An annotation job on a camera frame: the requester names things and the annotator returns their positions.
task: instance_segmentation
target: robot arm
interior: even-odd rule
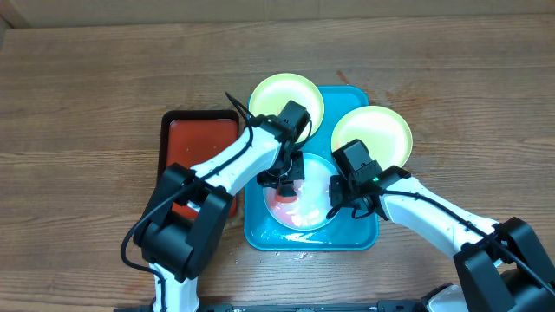
[[[279,116],[250,119],[249,130],[207,162],[190,169],[172,164],[164,171],[133,235],[143,259],[158,272],[155,312],[164,306],[163,312],[196,311],[196,278],[218,246],[233,195],[249,180],[279,187],[304,178],[295,142],[309,121],[306,109],[290,101]],[[172,213],[173,202],[196,208],[196,220]]]
[[[489,218],[476,216],[453,205],[432,193],[415,177],[400,179],[389,186],[387,190],[419,193],[431,198],[465,220],[472,222],[487,234],[493,233],[495,230],[493,226],[498,223]],[[450,258],[461,250],[462,245],[475,244],[483,239],[482,236],[469,231],[464,224],[460,224],[444,211],[423,200],[384,194],[380,197],[380,204],[387,219],[418,233]]]
[[[429,298],[427,311],[553,310],[555,268],[528,224],[476,216],[433,194],[399,167],[383,171],[360,140],[332,156],[342,175],[330,178],[331,216],[337,207],[354,208],[354,218],[357,210],[375,212],[407,226],[454,260],[461,287],[450,286]],[[517,269],[500,275],[497,266],[512,262]]]

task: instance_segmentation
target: wooden table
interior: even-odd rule
[[[230,108],[265,77],[353,84],[412,128],[406,168],[469,211],[518,216],[555,257],[555,16],[9,30],[0,55],[0,310],[111,311],[153,277],[119,258],[153,190],[161,116]],[[139,251],[131,251],[133,259]],[[358,252],[262,252],[225,231],[206,302],[374,302],[456,282],[382,222]]]

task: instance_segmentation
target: blue tray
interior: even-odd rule
[[[302,148],[335,164],[331,158],[331,134],[337,122],[353,109],[368,106],[366,94],[353,86],[320,86],[324,103],[322,125]],[[374,214],[354,220],[351,209],[340,210],[335,218],[314,231],[292,230],[280,224],[264,203],[256,179],[245,186],[245,237],[259,250],[365,250],[378,238]]]

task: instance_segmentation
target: cardboard box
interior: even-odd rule
[[[14,27],[555,13],[552,0],[0,0]]]

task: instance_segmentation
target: wire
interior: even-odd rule
[[[465,220],[463,217],[461,217],[458,214],[452,212],[445,205],[442,205],[441,203],[439,203],[438,201],[436,201],[432,198],[421,195],[420,193],[402,192],[402,191],[388,191],[388,190],[382,190],[381,192],[366,193],[366,194],[363,194],[363,195],[360,195],[360,196],[356,196],[355,198],[345,200],[339,205],[335,205],[328,212],[328,215],[326,216],[326,218],[332,218],[333,216],[335,216],[337,214],[337,212],[339,211],[339,209],[341,209],[341,207],[343,205],[346,205],[347,203],[352,202],[355,199],[359,199],[359,198],[366,197],[366,196],[376,196],[376,195],[377,196],[381,196],[381,195],[406,196],[406,197],[420,199],[420,200],[423,200],[425,202],[428,202],[428,203],[434,205],[435,207],[439,208],[441,211],[443,211],[447,215],[449,215],[451,218],[453,218],[453,219],[457,220],[459,223],[465,225],[470,231],[473,231],[474,233],[482,236],[484,239],[489,241],[495,249],[497,249],[498,251],[503,253],[505,256],[507,256],[511,260],[513,260],[531,279],[533,279],[537,284],[539,284],[543,288],[545,288],[545,290],[551,296],[555,297],[555,290],[553,290],[553,288],[548,283],[544,282],[541,279],[541,277],[539,277],[538,274],[536,274],[536,272],[534,272],[532,269],[530,269],[530,267],[528,265],[526,265],[526,263],[524,263],[524,261],[522,261],[519,257],[517,257],[515,254],[513,254],[509,249],[507,249],[507,247],[505,247],[505,245],[503,245],[503,244],[499,243],[498,241],[496,241],[495,239],[493,239],[493,237],[491,237],[490,235],[486,234],[484,231],[477,228],[470,221]],[[356,210],[357,210],[357,207],[355,207],[353,209],[353,213],[351,214],[351,217],[355,218]],[[365,213],[363,216],[360,216],[360,217],[357,217],[357,218],[363,218],[366,215],[370,215],[371,213],[372,212],[370,211],[369,213]]]
[[[295,151],[300,150],[306,144],[306,142],[310,139],[311,133],[312,133],[312,119],[309,117],[309,135],[301,143],[298,143],[295,145],[295,148],[294,148]]]
[[[233,106],[239,110],[239,108],[237,108],[237,106],[241,107],[241,109],[243,109],[250,117],[254,118],[254,115],[249,111],[249,109],[247,107],[245,107],[245,105],[243,105],[240,101],[237,101],[237,99],[235,99],[234,97],[232,97],[231,95],[229,95],[227,92],[225,92],[225,96],[227,96],[227,98],[229,99],[229,101],[235,103],[233,104]]]
[[[126,254],[127,245],[129,244],[129,241],[131,240],[131,237],[135,234],[137,229],[139,227],[141,227],[144,223],[146,223],[146,221],[148,221],[148,219],[150,217],[152,217],[153,214],[156,213],[160,208],[162,208],[164,205],[167,205],[170,202],[173,202],[174,200],[176,200],[177,198],[179,198],[181,195],[185,194],[186,192],[191,191],[194,187],[196,187],[197,185],[199,185],[201,182],[205,181],[206,179],[209,179],[210,177],[214,176],[215,174],[218,174],[224,168],[229,166],[233,161],[235,161],[239,157],[241,157],[252,146],[252,140],[253,140],[253,137],[254,137],[254,133],[252,131],[252,125],[247,120],[247,117],[246,117],[243,110],[245,110],[245,112],[247,112],[249,115],[252,115],[251,112],[249,112],[249,110],[245,106],[243,106],[243,104],[241,104],[241,102],[239,102],[237,99],[233,98],[227,92],[225,93],[225,96],[227,96],[229,101],[238,110],[241,117],[245,120],[246,127],[249,130],[249,140],[247,141],[245,146],[239,152],[237,152],[235,155],[233,155],[231,158],[229,158],[226,162],[224,162],[222,165],[217,166],[216,168],[214,168],[214,170],[210,171],[206,175],[196,179],[190,185],[181,186],[180,189],[178,191],[176,191],[173,195],[166,198],[164,201],[162,201],[160,204],[158,204],[156,207],[154,207],[145,217],[143,217],[139,221],[137,221],[137,223],[135,225],[133,225],[133,227],[131,227],[131,229],[127,232],[126,236],[123,238],[123,241],[121,242],[120,257],[121,257],[121,261],[125,265],[127,265],[130,268],[136,269],[136,270],[152,273],[152,274],[156,275],[156,277],[158,277],[158,283],[160,284],[160,287],[161,287],[161,292],[160,292],[161,312],[166,312],[167,311],[167,307],[166,307],[166,279],[164,278],[162,273],[160,273],[157,270],[154,270],[154,269],[151,269],[147,266],[143,266],[143,265],[139,265],[137,263],[131,262],[127,258],[127,254]]]

